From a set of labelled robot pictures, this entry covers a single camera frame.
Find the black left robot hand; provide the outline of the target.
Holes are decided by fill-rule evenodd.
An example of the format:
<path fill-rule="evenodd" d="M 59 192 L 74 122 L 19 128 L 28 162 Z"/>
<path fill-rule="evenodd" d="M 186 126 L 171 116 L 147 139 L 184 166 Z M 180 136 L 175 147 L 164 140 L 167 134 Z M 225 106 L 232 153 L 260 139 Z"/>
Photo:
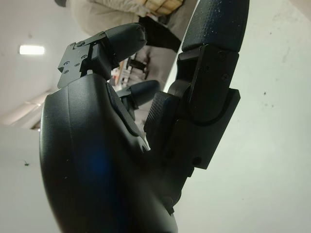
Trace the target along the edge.
<path fill-rule="evenodd" d="M 174 206 L 195 168 L 206 169 L 238 105 L 230 88 L 249 1 L 201 0 L 177 76 L 120 91 L 112 69 L 146 44 L 129 23 L 70 44 L 40 131 L 45 191 L 64 233 L 175 233 Z"/>

